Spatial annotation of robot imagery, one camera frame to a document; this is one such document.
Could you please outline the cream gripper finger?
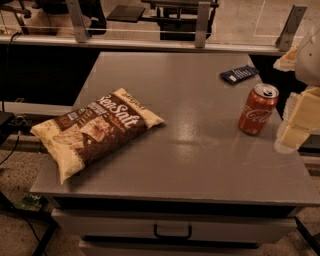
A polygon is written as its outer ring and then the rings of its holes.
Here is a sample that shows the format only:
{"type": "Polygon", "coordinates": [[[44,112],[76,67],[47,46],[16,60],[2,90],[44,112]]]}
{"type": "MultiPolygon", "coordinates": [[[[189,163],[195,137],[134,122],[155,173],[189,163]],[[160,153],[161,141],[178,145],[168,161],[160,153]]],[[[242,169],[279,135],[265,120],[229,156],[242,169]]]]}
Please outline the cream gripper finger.
{"type": "Polygon", "coordinates": [[[297,51],[297,47],[292,47],[286,54],[275,61],[273,68],[283,72],[294,71],[297,51]]]}
{"type": "Polygon", "coordinates": [[[291,93],[282,118],[274,149],[278,153],[290,154],[320,127],[320,88],[308,86],[300,94],[291,93]]]}

